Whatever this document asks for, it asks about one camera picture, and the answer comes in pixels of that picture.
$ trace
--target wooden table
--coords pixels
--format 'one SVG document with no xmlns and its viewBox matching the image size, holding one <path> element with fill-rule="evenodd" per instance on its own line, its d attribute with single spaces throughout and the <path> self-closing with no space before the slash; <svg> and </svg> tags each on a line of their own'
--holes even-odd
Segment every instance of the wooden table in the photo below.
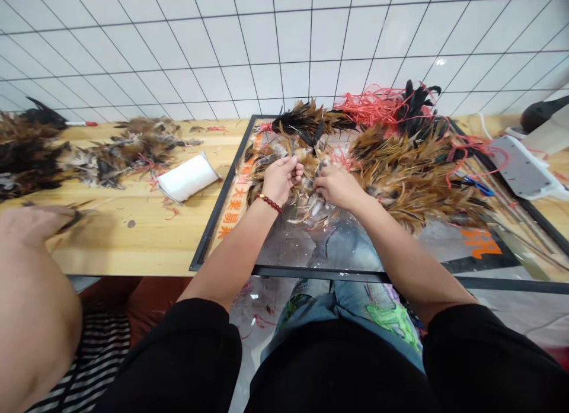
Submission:
<svg viewBox="0 0 569 413">
<path fill-rule="evenodd" d="M 186 161 L 196 152 L 205 151 L 212 167 L 225 176 L 249 123 L 243 120 L 182 122 L 183 137 L 196 137 L 203 144 L 195 149 L 176 149 L 176 158 Z M 99 127 L 71 127 L 61 141 L 87 147 L 90 141 L 106 141 L 120 133 L 114 124 Z M 191 126 L 224 126 L 227 132 L 189 133 Z M 67 181 L 61 188 L 41 191 L 22 199 L 0 204 L 0 210 L 20 206 L 25 201 L 37 204 L 70 204 L 93 200 L 87 208 L 96 213 L 68 234 L 55 237 L 48 244 L 55 260 L 66 274 L 91 276 L 192 276 L 188 271 L 197 244 L 206 227 L 221 190 L 222 181 L 213 183 L 185 205 L 176 207 L 180 214 L 162 206 L 164 195 L 152 191 L 148 176 L 134 175 L 124 181 L 125 190 L 91 188 L 79 181 Z M 135 222 L 129 228 L 129 222 Z"/>
</svg>

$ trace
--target striped cloth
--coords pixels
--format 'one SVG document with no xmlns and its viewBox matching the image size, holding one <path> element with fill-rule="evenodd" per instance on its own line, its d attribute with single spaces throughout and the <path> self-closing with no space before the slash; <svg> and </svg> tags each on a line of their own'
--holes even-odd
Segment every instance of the striped cloth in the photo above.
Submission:
<svg viewBox="0 0 569 413">
<path fill-rule="evenodd" d="M 88 412 L 114 380 L 130 346 L 129 320 L 120 313 L 84 315 L 73 364 L 59 383 L 28 412 Z"/>
</svg>

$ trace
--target beaded bracelet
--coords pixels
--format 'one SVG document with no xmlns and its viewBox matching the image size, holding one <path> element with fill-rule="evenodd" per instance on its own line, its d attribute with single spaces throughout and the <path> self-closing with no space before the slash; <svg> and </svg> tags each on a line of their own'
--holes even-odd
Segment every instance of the beaded bracelet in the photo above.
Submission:
<svg viewBox="0 0 569 413">
<path fill-rule="evenodd" d="M 263 201 L 265 201 L 269 206 L 271 206 L 272 208 L 274 208 L 279 214 L 283 214 L 283 209 L 281 209 L 278 204 L 276 204 L 273 200 L 271 200 L 271 199 L 270 199 L 269 197 L 267 197 L 265 194 L 258 193 L 258 194 L 257 194 L 257 198 L 260 198 L 260 199 L 262 199 Z"/>
</svg>

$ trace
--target black shirt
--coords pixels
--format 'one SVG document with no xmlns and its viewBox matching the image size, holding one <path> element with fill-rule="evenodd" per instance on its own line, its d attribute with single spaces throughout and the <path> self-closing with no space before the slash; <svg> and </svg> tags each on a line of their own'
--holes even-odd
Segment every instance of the black shirt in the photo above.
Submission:
<svg viewBox="0 0 569 413">
<path fill-rule="evenodd" d="M 437 314 L 425 376 L 392 345 L 351 322 L 305 325 L 264 361 L 247 412 L 415 412 L 567 409 L 569 373 L 489 309 Z M 241 339 L 220 305 L 174 305 L 127 356 L 95 411 L 227 412 Z"/>
</svg>

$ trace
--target black frame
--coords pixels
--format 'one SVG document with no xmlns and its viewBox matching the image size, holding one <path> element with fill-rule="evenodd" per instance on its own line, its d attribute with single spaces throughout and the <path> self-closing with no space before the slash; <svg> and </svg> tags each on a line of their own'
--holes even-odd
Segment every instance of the black frame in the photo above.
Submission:
<svg viewBox="0 0 569 413">
<path fill-rule="evenodd" d="M 225 182 L 223 183 L 223 187 L 221 188 L 221 192 L 219 193 L 219 197 L 215 203 L 213 212 L 207 221 L 206 228 L 197 246 L 196 253 L 194 254 L 194 257 L 191 261 L 189 271 L 198 271 L 204 263 L 207 246 L 209 245 L 211 238 L 214 235 L 215 226 L 218 222 L 219 216 L 223 211 L 223 204 L 225 203 L 227 194 L 231 189 L 231 184 L 233 183 L 233 178 L 235 177 L 237 165 L 239 164 L 239 160 L 243 156 L 245 148 L 247 147 L 247 143 L 249 141 L 249 137 L 251 136 L 255 121 L 258 119 L 275 118 L 278 118 L 278 116 L 258 114 L 251 116 L 249 125 L 247 126 L 245 134 L 243 135 L 243 139 L 239 144 L 239 148 L 237 149 L 233 163 L 231 164 L 229 172 L 225 178 Z M 457 134 L 464 135 L 464 132 L 455 124 L 453 120 L 450 120 L 450 122 L 453 130 Z M 489 170 L 496 169 L 494 163 L 492 163 L 492 161 L 483 153 L 475 151 L 475 155 Z M 507 188 L 510 194 L 516 198 L 516 201 L 518 201 L 518 203 L 531 215 L 531 217 L 536 220 L 538 225 L 545 231 L 545 233 L 557 243 L 557 245 L 564 251 L 565 254 L 569 255 L 569 242 L 565 239 L 565 237 L 563 237 L 529 201 L 521 199 L 515 195 L 499 173 L 496 173 L 495 175 L 498 178 L 499 183 Z M 255 265 L 252 275 L 267 277 L 314 278 L 320 280 L 362 281 L 369 283 L 391 284 L 391 281 L 385 272 L 377 271 L 341 271 L 324 268 L 315 270 L 314 268 L 303 267 Z M 462 277 L 460 275 L 455 277 L 467 289 L 569 294 L 569 283 L 556 283 L 552 281 L 535 280 L 509 280 L 505 278 Z"/>
</svg>

